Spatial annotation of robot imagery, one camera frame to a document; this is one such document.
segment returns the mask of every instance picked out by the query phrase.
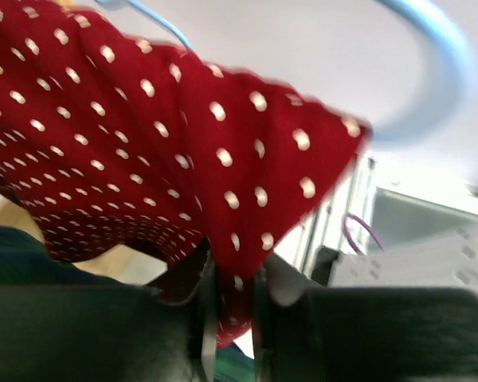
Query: wooden floor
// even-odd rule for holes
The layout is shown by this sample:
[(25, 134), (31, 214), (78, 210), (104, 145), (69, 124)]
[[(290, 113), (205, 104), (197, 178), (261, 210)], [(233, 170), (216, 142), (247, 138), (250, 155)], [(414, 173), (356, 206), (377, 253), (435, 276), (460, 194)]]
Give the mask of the wooden floor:
[[(19, 228), (43, 241), (41, 231), (27, 211), (6, 200), (0, 201), (0, 225)], [(120, 245), (95, 259), (75, 263), (75, 265), (97, 275), (120, 279), (131, 260), (138, 254), (137, 251)]]

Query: dark green fabric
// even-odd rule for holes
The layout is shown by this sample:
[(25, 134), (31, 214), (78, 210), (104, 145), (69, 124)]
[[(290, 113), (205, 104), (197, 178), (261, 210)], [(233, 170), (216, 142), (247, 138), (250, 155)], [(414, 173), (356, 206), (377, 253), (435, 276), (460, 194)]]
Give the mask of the dark green fabric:
[(45, 246), (26, 232), (0, 226), (0, 284), (120, 284), (48, 257)]
[(214, 382), (255, 382), (255, 364), (235, 344), (216, 354)]
[[(45, 246), (26, 232), (0, 226), (0, 284), (95, 285), (120, 284), (48, 257)], [(234, 347), (217, 351), (216, 382), (254, 381), (253, 360)]]

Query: white ceiling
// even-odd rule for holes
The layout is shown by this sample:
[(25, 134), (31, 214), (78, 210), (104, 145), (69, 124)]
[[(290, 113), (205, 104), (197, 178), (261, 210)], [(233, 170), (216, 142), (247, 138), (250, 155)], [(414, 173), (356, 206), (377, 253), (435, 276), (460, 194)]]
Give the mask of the white ceiling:
[[(99, 7), (93, 0), (76, 3)], [(424, 72), (413, 34), (374, 0), (145, 0), (206, 60), (243, 66), (369, 119), (402, 108)], [(436, 3), (478, 55), (478, 0)], [(121, 30), (173, 37), (134, 10), (103, 12)], [(478, 185), (478, 99), (467, 115), (410, 146), (376, 152), (381, 164), (432, 166)]]

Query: red polka dot fabric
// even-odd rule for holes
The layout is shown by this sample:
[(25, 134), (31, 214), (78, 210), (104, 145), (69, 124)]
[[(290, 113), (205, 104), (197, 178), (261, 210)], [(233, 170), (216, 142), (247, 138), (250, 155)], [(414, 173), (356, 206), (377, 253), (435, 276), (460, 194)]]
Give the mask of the red polka dot fabric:
[(124, 36), (91, 10), (0, 0), (0, 193), (60, 261), (136, 240), (173, 266), (207, 236), (219, 345), (248, 329), (249, 280), (369, 133), (288, 86)]

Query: blue hanger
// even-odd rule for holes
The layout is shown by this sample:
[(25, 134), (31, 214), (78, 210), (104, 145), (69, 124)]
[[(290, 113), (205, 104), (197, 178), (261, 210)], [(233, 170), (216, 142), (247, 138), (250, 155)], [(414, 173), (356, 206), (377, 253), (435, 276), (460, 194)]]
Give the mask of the blue hanger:
[[(139, 12), (174, 34), (192, 50), (184, 34), (159, 14), (137, 0), (124, 0)], [(476, 93), (475, 55), (463, 33), (430, 0), (375, 0), (399, 14), (425, 37), (429, 47), (428, 67), (432, 78), (420, 97), (395, 120), (374, 129), (372, 143), (407, 142), (436, 130), (449, 117), (467, 107)], [(96, 0), (106, 8), (122, 7), (120, 0)]]

